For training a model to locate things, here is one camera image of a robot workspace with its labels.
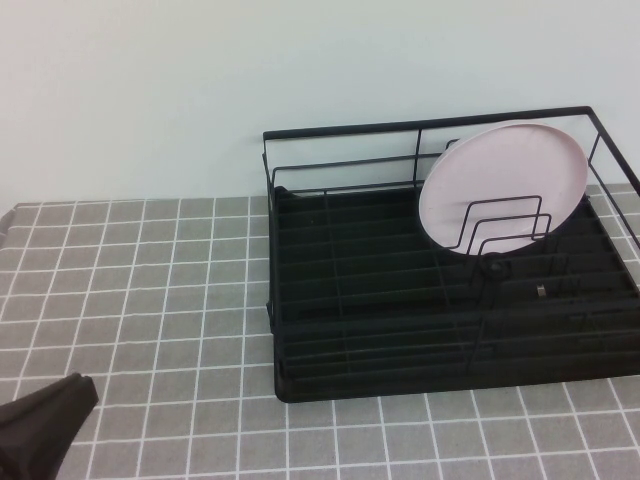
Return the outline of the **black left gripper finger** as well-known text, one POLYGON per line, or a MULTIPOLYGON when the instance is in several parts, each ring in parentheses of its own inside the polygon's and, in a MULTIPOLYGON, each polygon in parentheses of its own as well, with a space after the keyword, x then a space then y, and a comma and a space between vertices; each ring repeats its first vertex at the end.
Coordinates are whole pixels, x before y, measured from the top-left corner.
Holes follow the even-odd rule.
POLYGON ((1 477, 54 479, 98 403, 93 379, 73 373, 1 406, 1 477))

